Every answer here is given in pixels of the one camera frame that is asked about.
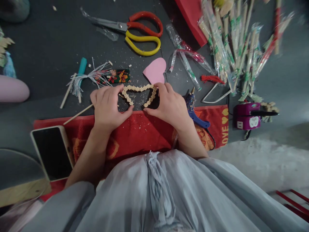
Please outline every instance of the concrete floor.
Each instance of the concrete floor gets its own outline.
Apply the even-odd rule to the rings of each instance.
[[[309,197],[309,123],[281,129],[247,141],[228,143],[209,155],[233,164],[281,203],[275,190],[294,189]],[[287,194],[298,203],[293,194]]]

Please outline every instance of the person's left hand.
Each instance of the person's left hand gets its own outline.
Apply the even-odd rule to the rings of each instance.
[[[116,87],[104,86],[91,93],[90,99],[94,105],[94,127],[111,133],[133,113],[134,106],[123,113],[118,111],[118,94],[122,92],[123,84]]]

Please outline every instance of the light blue dress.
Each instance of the light blue dress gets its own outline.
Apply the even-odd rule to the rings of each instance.
[[[181,151],[120,162],[95,192],[76,183],[53,196],[28,231],[309,231],[309,224],[229,163]]]

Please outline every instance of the red and yellow scissors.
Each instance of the red and yellow scissors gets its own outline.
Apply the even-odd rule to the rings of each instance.
[[[134,15],[132,15],[131,17],[129,17],[129,22],[127,23],[120,23],[120,22],[113,22],[113,21],[109,21],[106,19],[99,19],[99,18],[94,18],[91,17],[89,15],[87,15],[87,18],[89,18],[93,23],[95,24],[99,24],[105,27],[109,27],[115,30],[118,30],[120,32],[123,32],[126,34],[126,38],[125,41],[130,45],[130,47],[138,54],[143,55],[143,56],[151,56],[156,54],[160,47],[161,47],[161,41],[160,41],[160,37],[163,33],[163,25],[161,20],[153,13],[148,12],[148,11],[140,11],[135,13]],[[140,18],[147,18],[149,20],[153,20],[156,22],[156,24],[158,25],[160,32],[154,32],[152,30],[150,30],[148,27],[146,27],[145,25],[139,23],[139,22],[135,22],[136,20],[140,19]],[[136,29],[140,29],[141,31],[144,31],[145,33],[147,33],[149,36],[136,36],[133,35],[129,32],[129,28],[136,28]],[[138,49],[133,43],[132,40],[137,41],[137,42],[145,42],[145,41],[154,41],[157,43],[157,47],[156,49],[154,49],[153,51],[142,51],[140,49]]]

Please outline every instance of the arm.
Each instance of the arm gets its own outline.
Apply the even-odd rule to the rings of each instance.
[[[118,93],[122,90],[123,84],[114,88],[102,87],[91,93],[90,98],[95,108],[94,127],[66,182],[66,188],[79,181],[88,181],[97,186],[101,180],[110,134],[133,112],[134,106],[130,106],[123,114],[118,111]]]
[[[176,129],[181,151],[194,159],[209,157],[188,114],[184,98],[174,92],[169,83],[157,83],[155,86],[159,88],[160,105],[155,110],[144,108],[144,111]]]

